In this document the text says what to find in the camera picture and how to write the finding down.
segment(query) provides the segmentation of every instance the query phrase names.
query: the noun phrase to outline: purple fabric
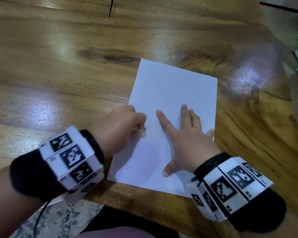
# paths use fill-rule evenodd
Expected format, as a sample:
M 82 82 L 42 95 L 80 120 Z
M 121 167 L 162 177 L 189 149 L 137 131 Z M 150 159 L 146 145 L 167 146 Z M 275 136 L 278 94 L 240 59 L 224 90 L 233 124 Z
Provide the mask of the purple fabric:
M 154 238 L 148 232 L 134 227 L 116 227 L 112 229 L 88 231 L 75 238 Z

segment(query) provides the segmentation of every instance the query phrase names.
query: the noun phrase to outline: black wristband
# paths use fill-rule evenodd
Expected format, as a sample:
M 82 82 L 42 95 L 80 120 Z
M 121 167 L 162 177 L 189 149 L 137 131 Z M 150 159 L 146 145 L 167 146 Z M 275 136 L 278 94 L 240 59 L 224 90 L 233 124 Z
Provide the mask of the black wristband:
M 228 153 L 223 152 L 219 155 L 213 156 L 203 164 L 201 164 L 194 172 L 200 182 L 204 182 L 203 178 L 216 168 L 219 164 L 230 159 Z M 213 191 L 206 185 L 210 194 Z M 278 228 L 283 222 L 286 215 L 286 203 L 282 197 L 276 192 L 267 188 L 258 196 L 256 196 L 249 203 L 242 208 L 229 214 L 222 203 L 215 195 L 212 195 L 216 203 L 221 207 L 222 212 L 227 216 L 230 223 L 238 231 L 250 231 L 255 233 L 271 232 Z
M 194 172 L 195 176 L 198 178 L 200 182 L 203 182 L 203 178 L 210 173 L 213 169 L 215 169 L 219 164 L 222 164 L 224 161 L 231 158 L 228 153 L 222 152 L 219 155 L 215 155 L 212 158 L 205 161 L 201 164 Z
M 50 201 L 67 190 L 57 181 L 38 149 L 21 155 L 10 165 L 13 188 L 26 196 Z
M 104 154 L 101 150 L 101 148 L 99 147 L 97 141 L 95 140 L 95 138 L 91 135 L 91 133 L 87 130 L 87 129 L 82 129 L 81 131 L 81 135 L 86 138 L 86 140 L 88 141 L 88 143 L 90 144 L 90 146 L 93 148 L 96 157 L 98 158 L 99 162 L 101 164 L 104 163 Z

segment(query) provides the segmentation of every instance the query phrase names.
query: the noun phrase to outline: cord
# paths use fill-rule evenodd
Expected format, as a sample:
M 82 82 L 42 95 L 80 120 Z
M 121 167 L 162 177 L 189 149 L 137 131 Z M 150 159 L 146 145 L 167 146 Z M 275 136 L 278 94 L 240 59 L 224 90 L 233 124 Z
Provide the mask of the cord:
M 39 220 L 40 220 L 40 218 L 41 218 L 43 212 L 45 211 L 45 209 L 47 208 L 48 204 L 49 204 L 51 201 L 52 201 L 52 200 L 48 201 L 48 202 L 44 205 L 44 207 L 43 207 L 43 209 L 41 210 L 41 212 L 40 212 L 38 218 L 36 219 L 35 226 L 34 226 L 34 228 L 33 228 L 33 238 L 36 238 L 36 227 L 37 227 L 37 224 L 39 223 Z

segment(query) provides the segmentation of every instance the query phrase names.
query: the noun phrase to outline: sheet of paper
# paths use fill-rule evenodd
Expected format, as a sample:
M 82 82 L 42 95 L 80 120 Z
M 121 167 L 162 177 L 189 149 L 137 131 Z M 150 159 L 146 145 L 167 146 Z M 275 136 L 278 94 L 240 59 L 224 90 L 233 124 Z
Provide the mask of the sheet of paper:
M 180 109 L 187 104 L 200 116 L 206 133 L 215 126 L 217 79 L 170 65 L 141 59 L 129 104 L 147 115 L 147 135 L 114 156 L 108 180 L 156 191 L 191 197 L 184 187 L 193 175 L 186 171 L 162 176 L 173 158 L 172 144 L 165 135 L 156 110 L 160 109 L 177 130 Z

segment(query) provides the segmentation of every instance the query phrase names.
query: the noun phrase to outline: wooden table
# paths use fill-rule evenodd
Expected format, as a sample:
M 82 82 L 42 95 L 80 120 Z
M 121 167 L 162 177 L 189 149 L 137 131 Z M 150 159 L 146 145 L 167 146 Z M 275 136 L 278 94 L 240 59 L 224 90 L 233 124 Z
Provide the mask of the wooden table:
M 0 168 L 128 102 L 141 58 L 218 78 L 215 142 L 298 215 L 298 134 L 257 0 L 0 0 Z M 236 237 L 193 200 L 103 180 L 88 200 L 194 237 Z

